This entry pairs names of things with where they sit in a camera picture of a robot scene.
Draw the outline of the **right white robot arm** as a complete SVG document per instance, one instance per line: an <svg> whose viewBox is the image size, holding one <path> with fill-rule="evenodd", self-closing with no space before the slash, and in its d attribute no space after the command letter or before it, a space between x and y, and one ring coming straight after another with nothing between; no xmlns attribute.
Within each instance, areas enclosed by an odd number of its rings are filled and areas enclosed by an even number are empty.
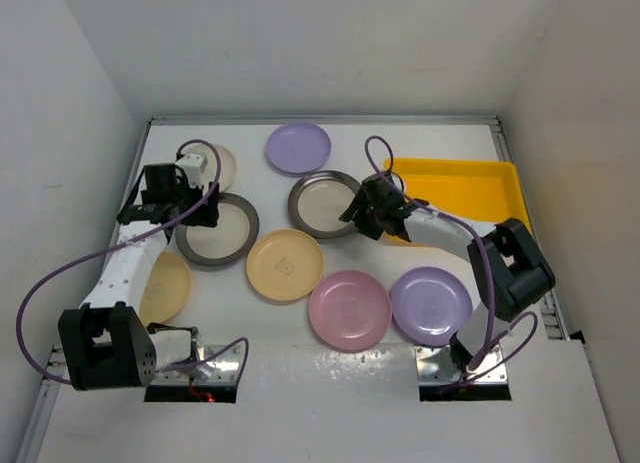
<svg viewBox="0 0 640 463"><path fill-rule="evenodd" d="M461 371L476 369L509 326L556 284L521 220L488 223L443 211L406 195L391 172L364 179L339 219L370 239L386 233L470 264L481 303L449 339L451 360Z"/></svg>

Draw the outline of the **dark-rimmed plate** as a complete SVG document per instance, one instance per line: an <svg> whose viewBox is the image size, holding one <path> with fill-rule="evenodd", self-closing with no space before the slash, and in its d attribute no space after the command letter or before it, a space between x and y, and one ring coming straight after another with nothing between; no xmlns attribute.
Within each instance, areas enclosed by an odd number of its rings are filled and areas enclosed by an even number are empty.
<svg viewBox="0 0 640 463"><path fill-rule="evenodd" d="M300 178L291 188L287 210L291 223L315 239L337 239L355 232L340 216L353 202L361 183L352 176L324 170Z"/></svg>
<svg viewBox="0 0 640 463"><path fill-rule="evenodd" d="M202 267L223 267L244 257L256 242L260 220L255 207L245 198L221 193L215 228L179 226L175 242L182 255Z"/></svg>

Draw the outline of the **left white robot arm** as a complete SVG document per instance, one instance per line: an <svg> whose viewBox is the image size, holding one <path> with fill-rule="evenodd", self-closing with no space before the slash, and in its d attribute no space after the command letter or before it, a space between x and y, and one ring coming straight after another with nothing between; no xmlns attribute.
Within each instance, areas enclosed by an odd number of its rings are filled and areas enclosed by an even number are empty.
<svg viewBox="0 0 640 463"><path fill-rule="evenodd" d="M117 215L118 240L98 283L58 321L75 389L147 387L157 371L192 359L194 330L149 331L139 310L175 227L218 222L219 185L205 179L206 165L205 156L195 154L144 166Z"/></svg>

